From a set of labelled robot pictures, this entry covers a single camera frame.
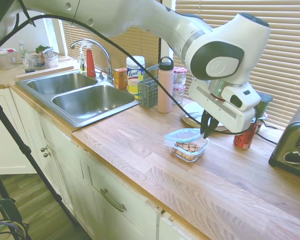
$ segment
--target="drawer handle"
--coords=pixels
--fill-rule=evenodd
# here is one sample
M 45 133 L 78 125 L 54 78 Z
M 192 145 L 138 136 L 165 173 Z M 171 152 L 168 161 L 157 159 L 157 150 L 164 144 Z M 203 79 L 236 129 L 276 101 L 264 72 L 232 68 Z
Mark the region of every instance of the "drawer handle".
M 105 200 L 107 200 L 108 203 L 110 203 L 113 207 L 115 207 L 116 209 L 118 209 L 120 212 L 124 212 L 126 210 L 125 205 L 122 204 L 118 204 L 115 203 L 114 201 L 112 201 L 107 195 L 106 193 L 108 192 L 108 189 L 100 189 L 100 193 L 102 194 L 102 196 L 105 198 Z

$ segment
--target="kitchen sink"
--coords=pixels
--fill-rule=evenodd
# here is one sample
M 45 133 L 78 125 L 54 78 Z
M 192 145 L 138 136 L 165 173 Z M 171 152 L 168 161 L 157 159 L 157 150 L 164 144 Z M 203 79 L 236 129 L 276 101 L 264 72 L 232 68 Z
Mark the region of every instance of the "kitchen sink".
M 120 108 L 134 100 L 133 95 L 112 86 L 96 85 L 56 96 L 52 102 L 74 118 L 88 119 Z
M 80 73 L 69 73 L 29 81 L 27 85 L 43 95 L 69 92 L 96 84 L 96 80 Z
M 107 78 L 87 77 L 78 70 L 17 81 L 45 106 L 74 127 L 83 127 L 138 104 L 127 90 Z

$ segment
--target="black bottle cap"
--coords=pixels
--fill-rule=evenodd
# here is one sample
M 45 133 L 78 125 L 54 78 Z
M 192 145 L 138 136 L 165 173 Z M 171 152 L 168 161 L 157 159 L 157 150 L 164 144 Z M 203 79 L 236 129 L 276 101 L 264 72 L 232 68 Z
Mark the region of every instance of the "black bottle cap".
M 174 69 L 174 61 L 170 57 L 164 56 L 163 58 L 160 59 L 159 69 L 164 70 L 164 71 L 173 70 Z

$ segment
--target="water bottle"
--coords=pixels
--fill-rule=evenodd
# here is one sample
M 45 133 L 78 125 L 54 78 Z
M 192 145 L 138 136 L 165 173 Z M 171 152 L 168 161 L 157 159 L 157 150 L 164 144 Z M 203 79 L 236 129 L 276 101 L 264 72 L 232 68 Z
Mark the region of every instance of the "water bottle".
M 22 64 L 24 66 L 25 73 L 34 72 L 35 71 L 34 64 L 32 62 L 30 54 L 28 53 L 26 45 L 23 41 L 19 41 L 19 49 L 22 54 L 21 59 L 22 59 Z
M 164 56 L 159 62 L 158 81 L 161 85 L 172 95 L 174 85 L 174 61 Z M 167 114 L 172 110 L 172 99 L 158 87 L 158 112 Z

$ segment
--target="white cabinet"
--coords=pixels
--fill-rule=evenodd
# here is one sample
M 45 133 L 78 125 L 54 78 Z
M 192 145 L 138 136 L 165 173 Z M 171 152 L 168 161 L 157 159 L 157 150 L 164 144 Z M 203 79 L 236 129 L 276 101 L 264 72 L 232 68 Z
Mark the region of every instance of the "white cabinet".
M 13 90 L 11 93 L 22 120 L 25 134 L 29 139 L 28 145 L 33 158 L 54 189 L 63 197 L 62 181 L 54 158 L 54 151 L 44 137 L 40 115 Z
M 160 217 L 158 240 L 199 240 L 199 238 L 191 234 L 165 212 Z
M 40 123 L 65 184 L 68 207 L 87 233 L 98 240 L 157 240 L 158 209 L 74 145 L 50 120 L 41 116 Z M 114 207 L 121 204 L 123 212 Z
M 62 161 L 58 163 L 58 166 L 70 199 L 68 207 L 90 237 L 96 240 L 101 239 L 95 237 L 95 234 L 99 233 L 97 226 L 99 215 L 90 186 Z
M 28 145 L 29 142 L 9 88 L 0 89 L 0 105 L 24 143 Z M 33 173 L 36 171 L 0 121 L 0 174 Z
M 83 172 L 87 171 L 96 208 L 104 219 L 103 231 L 109 240 L 156 240 L 160 212 L 110 170 L 87 154 Z

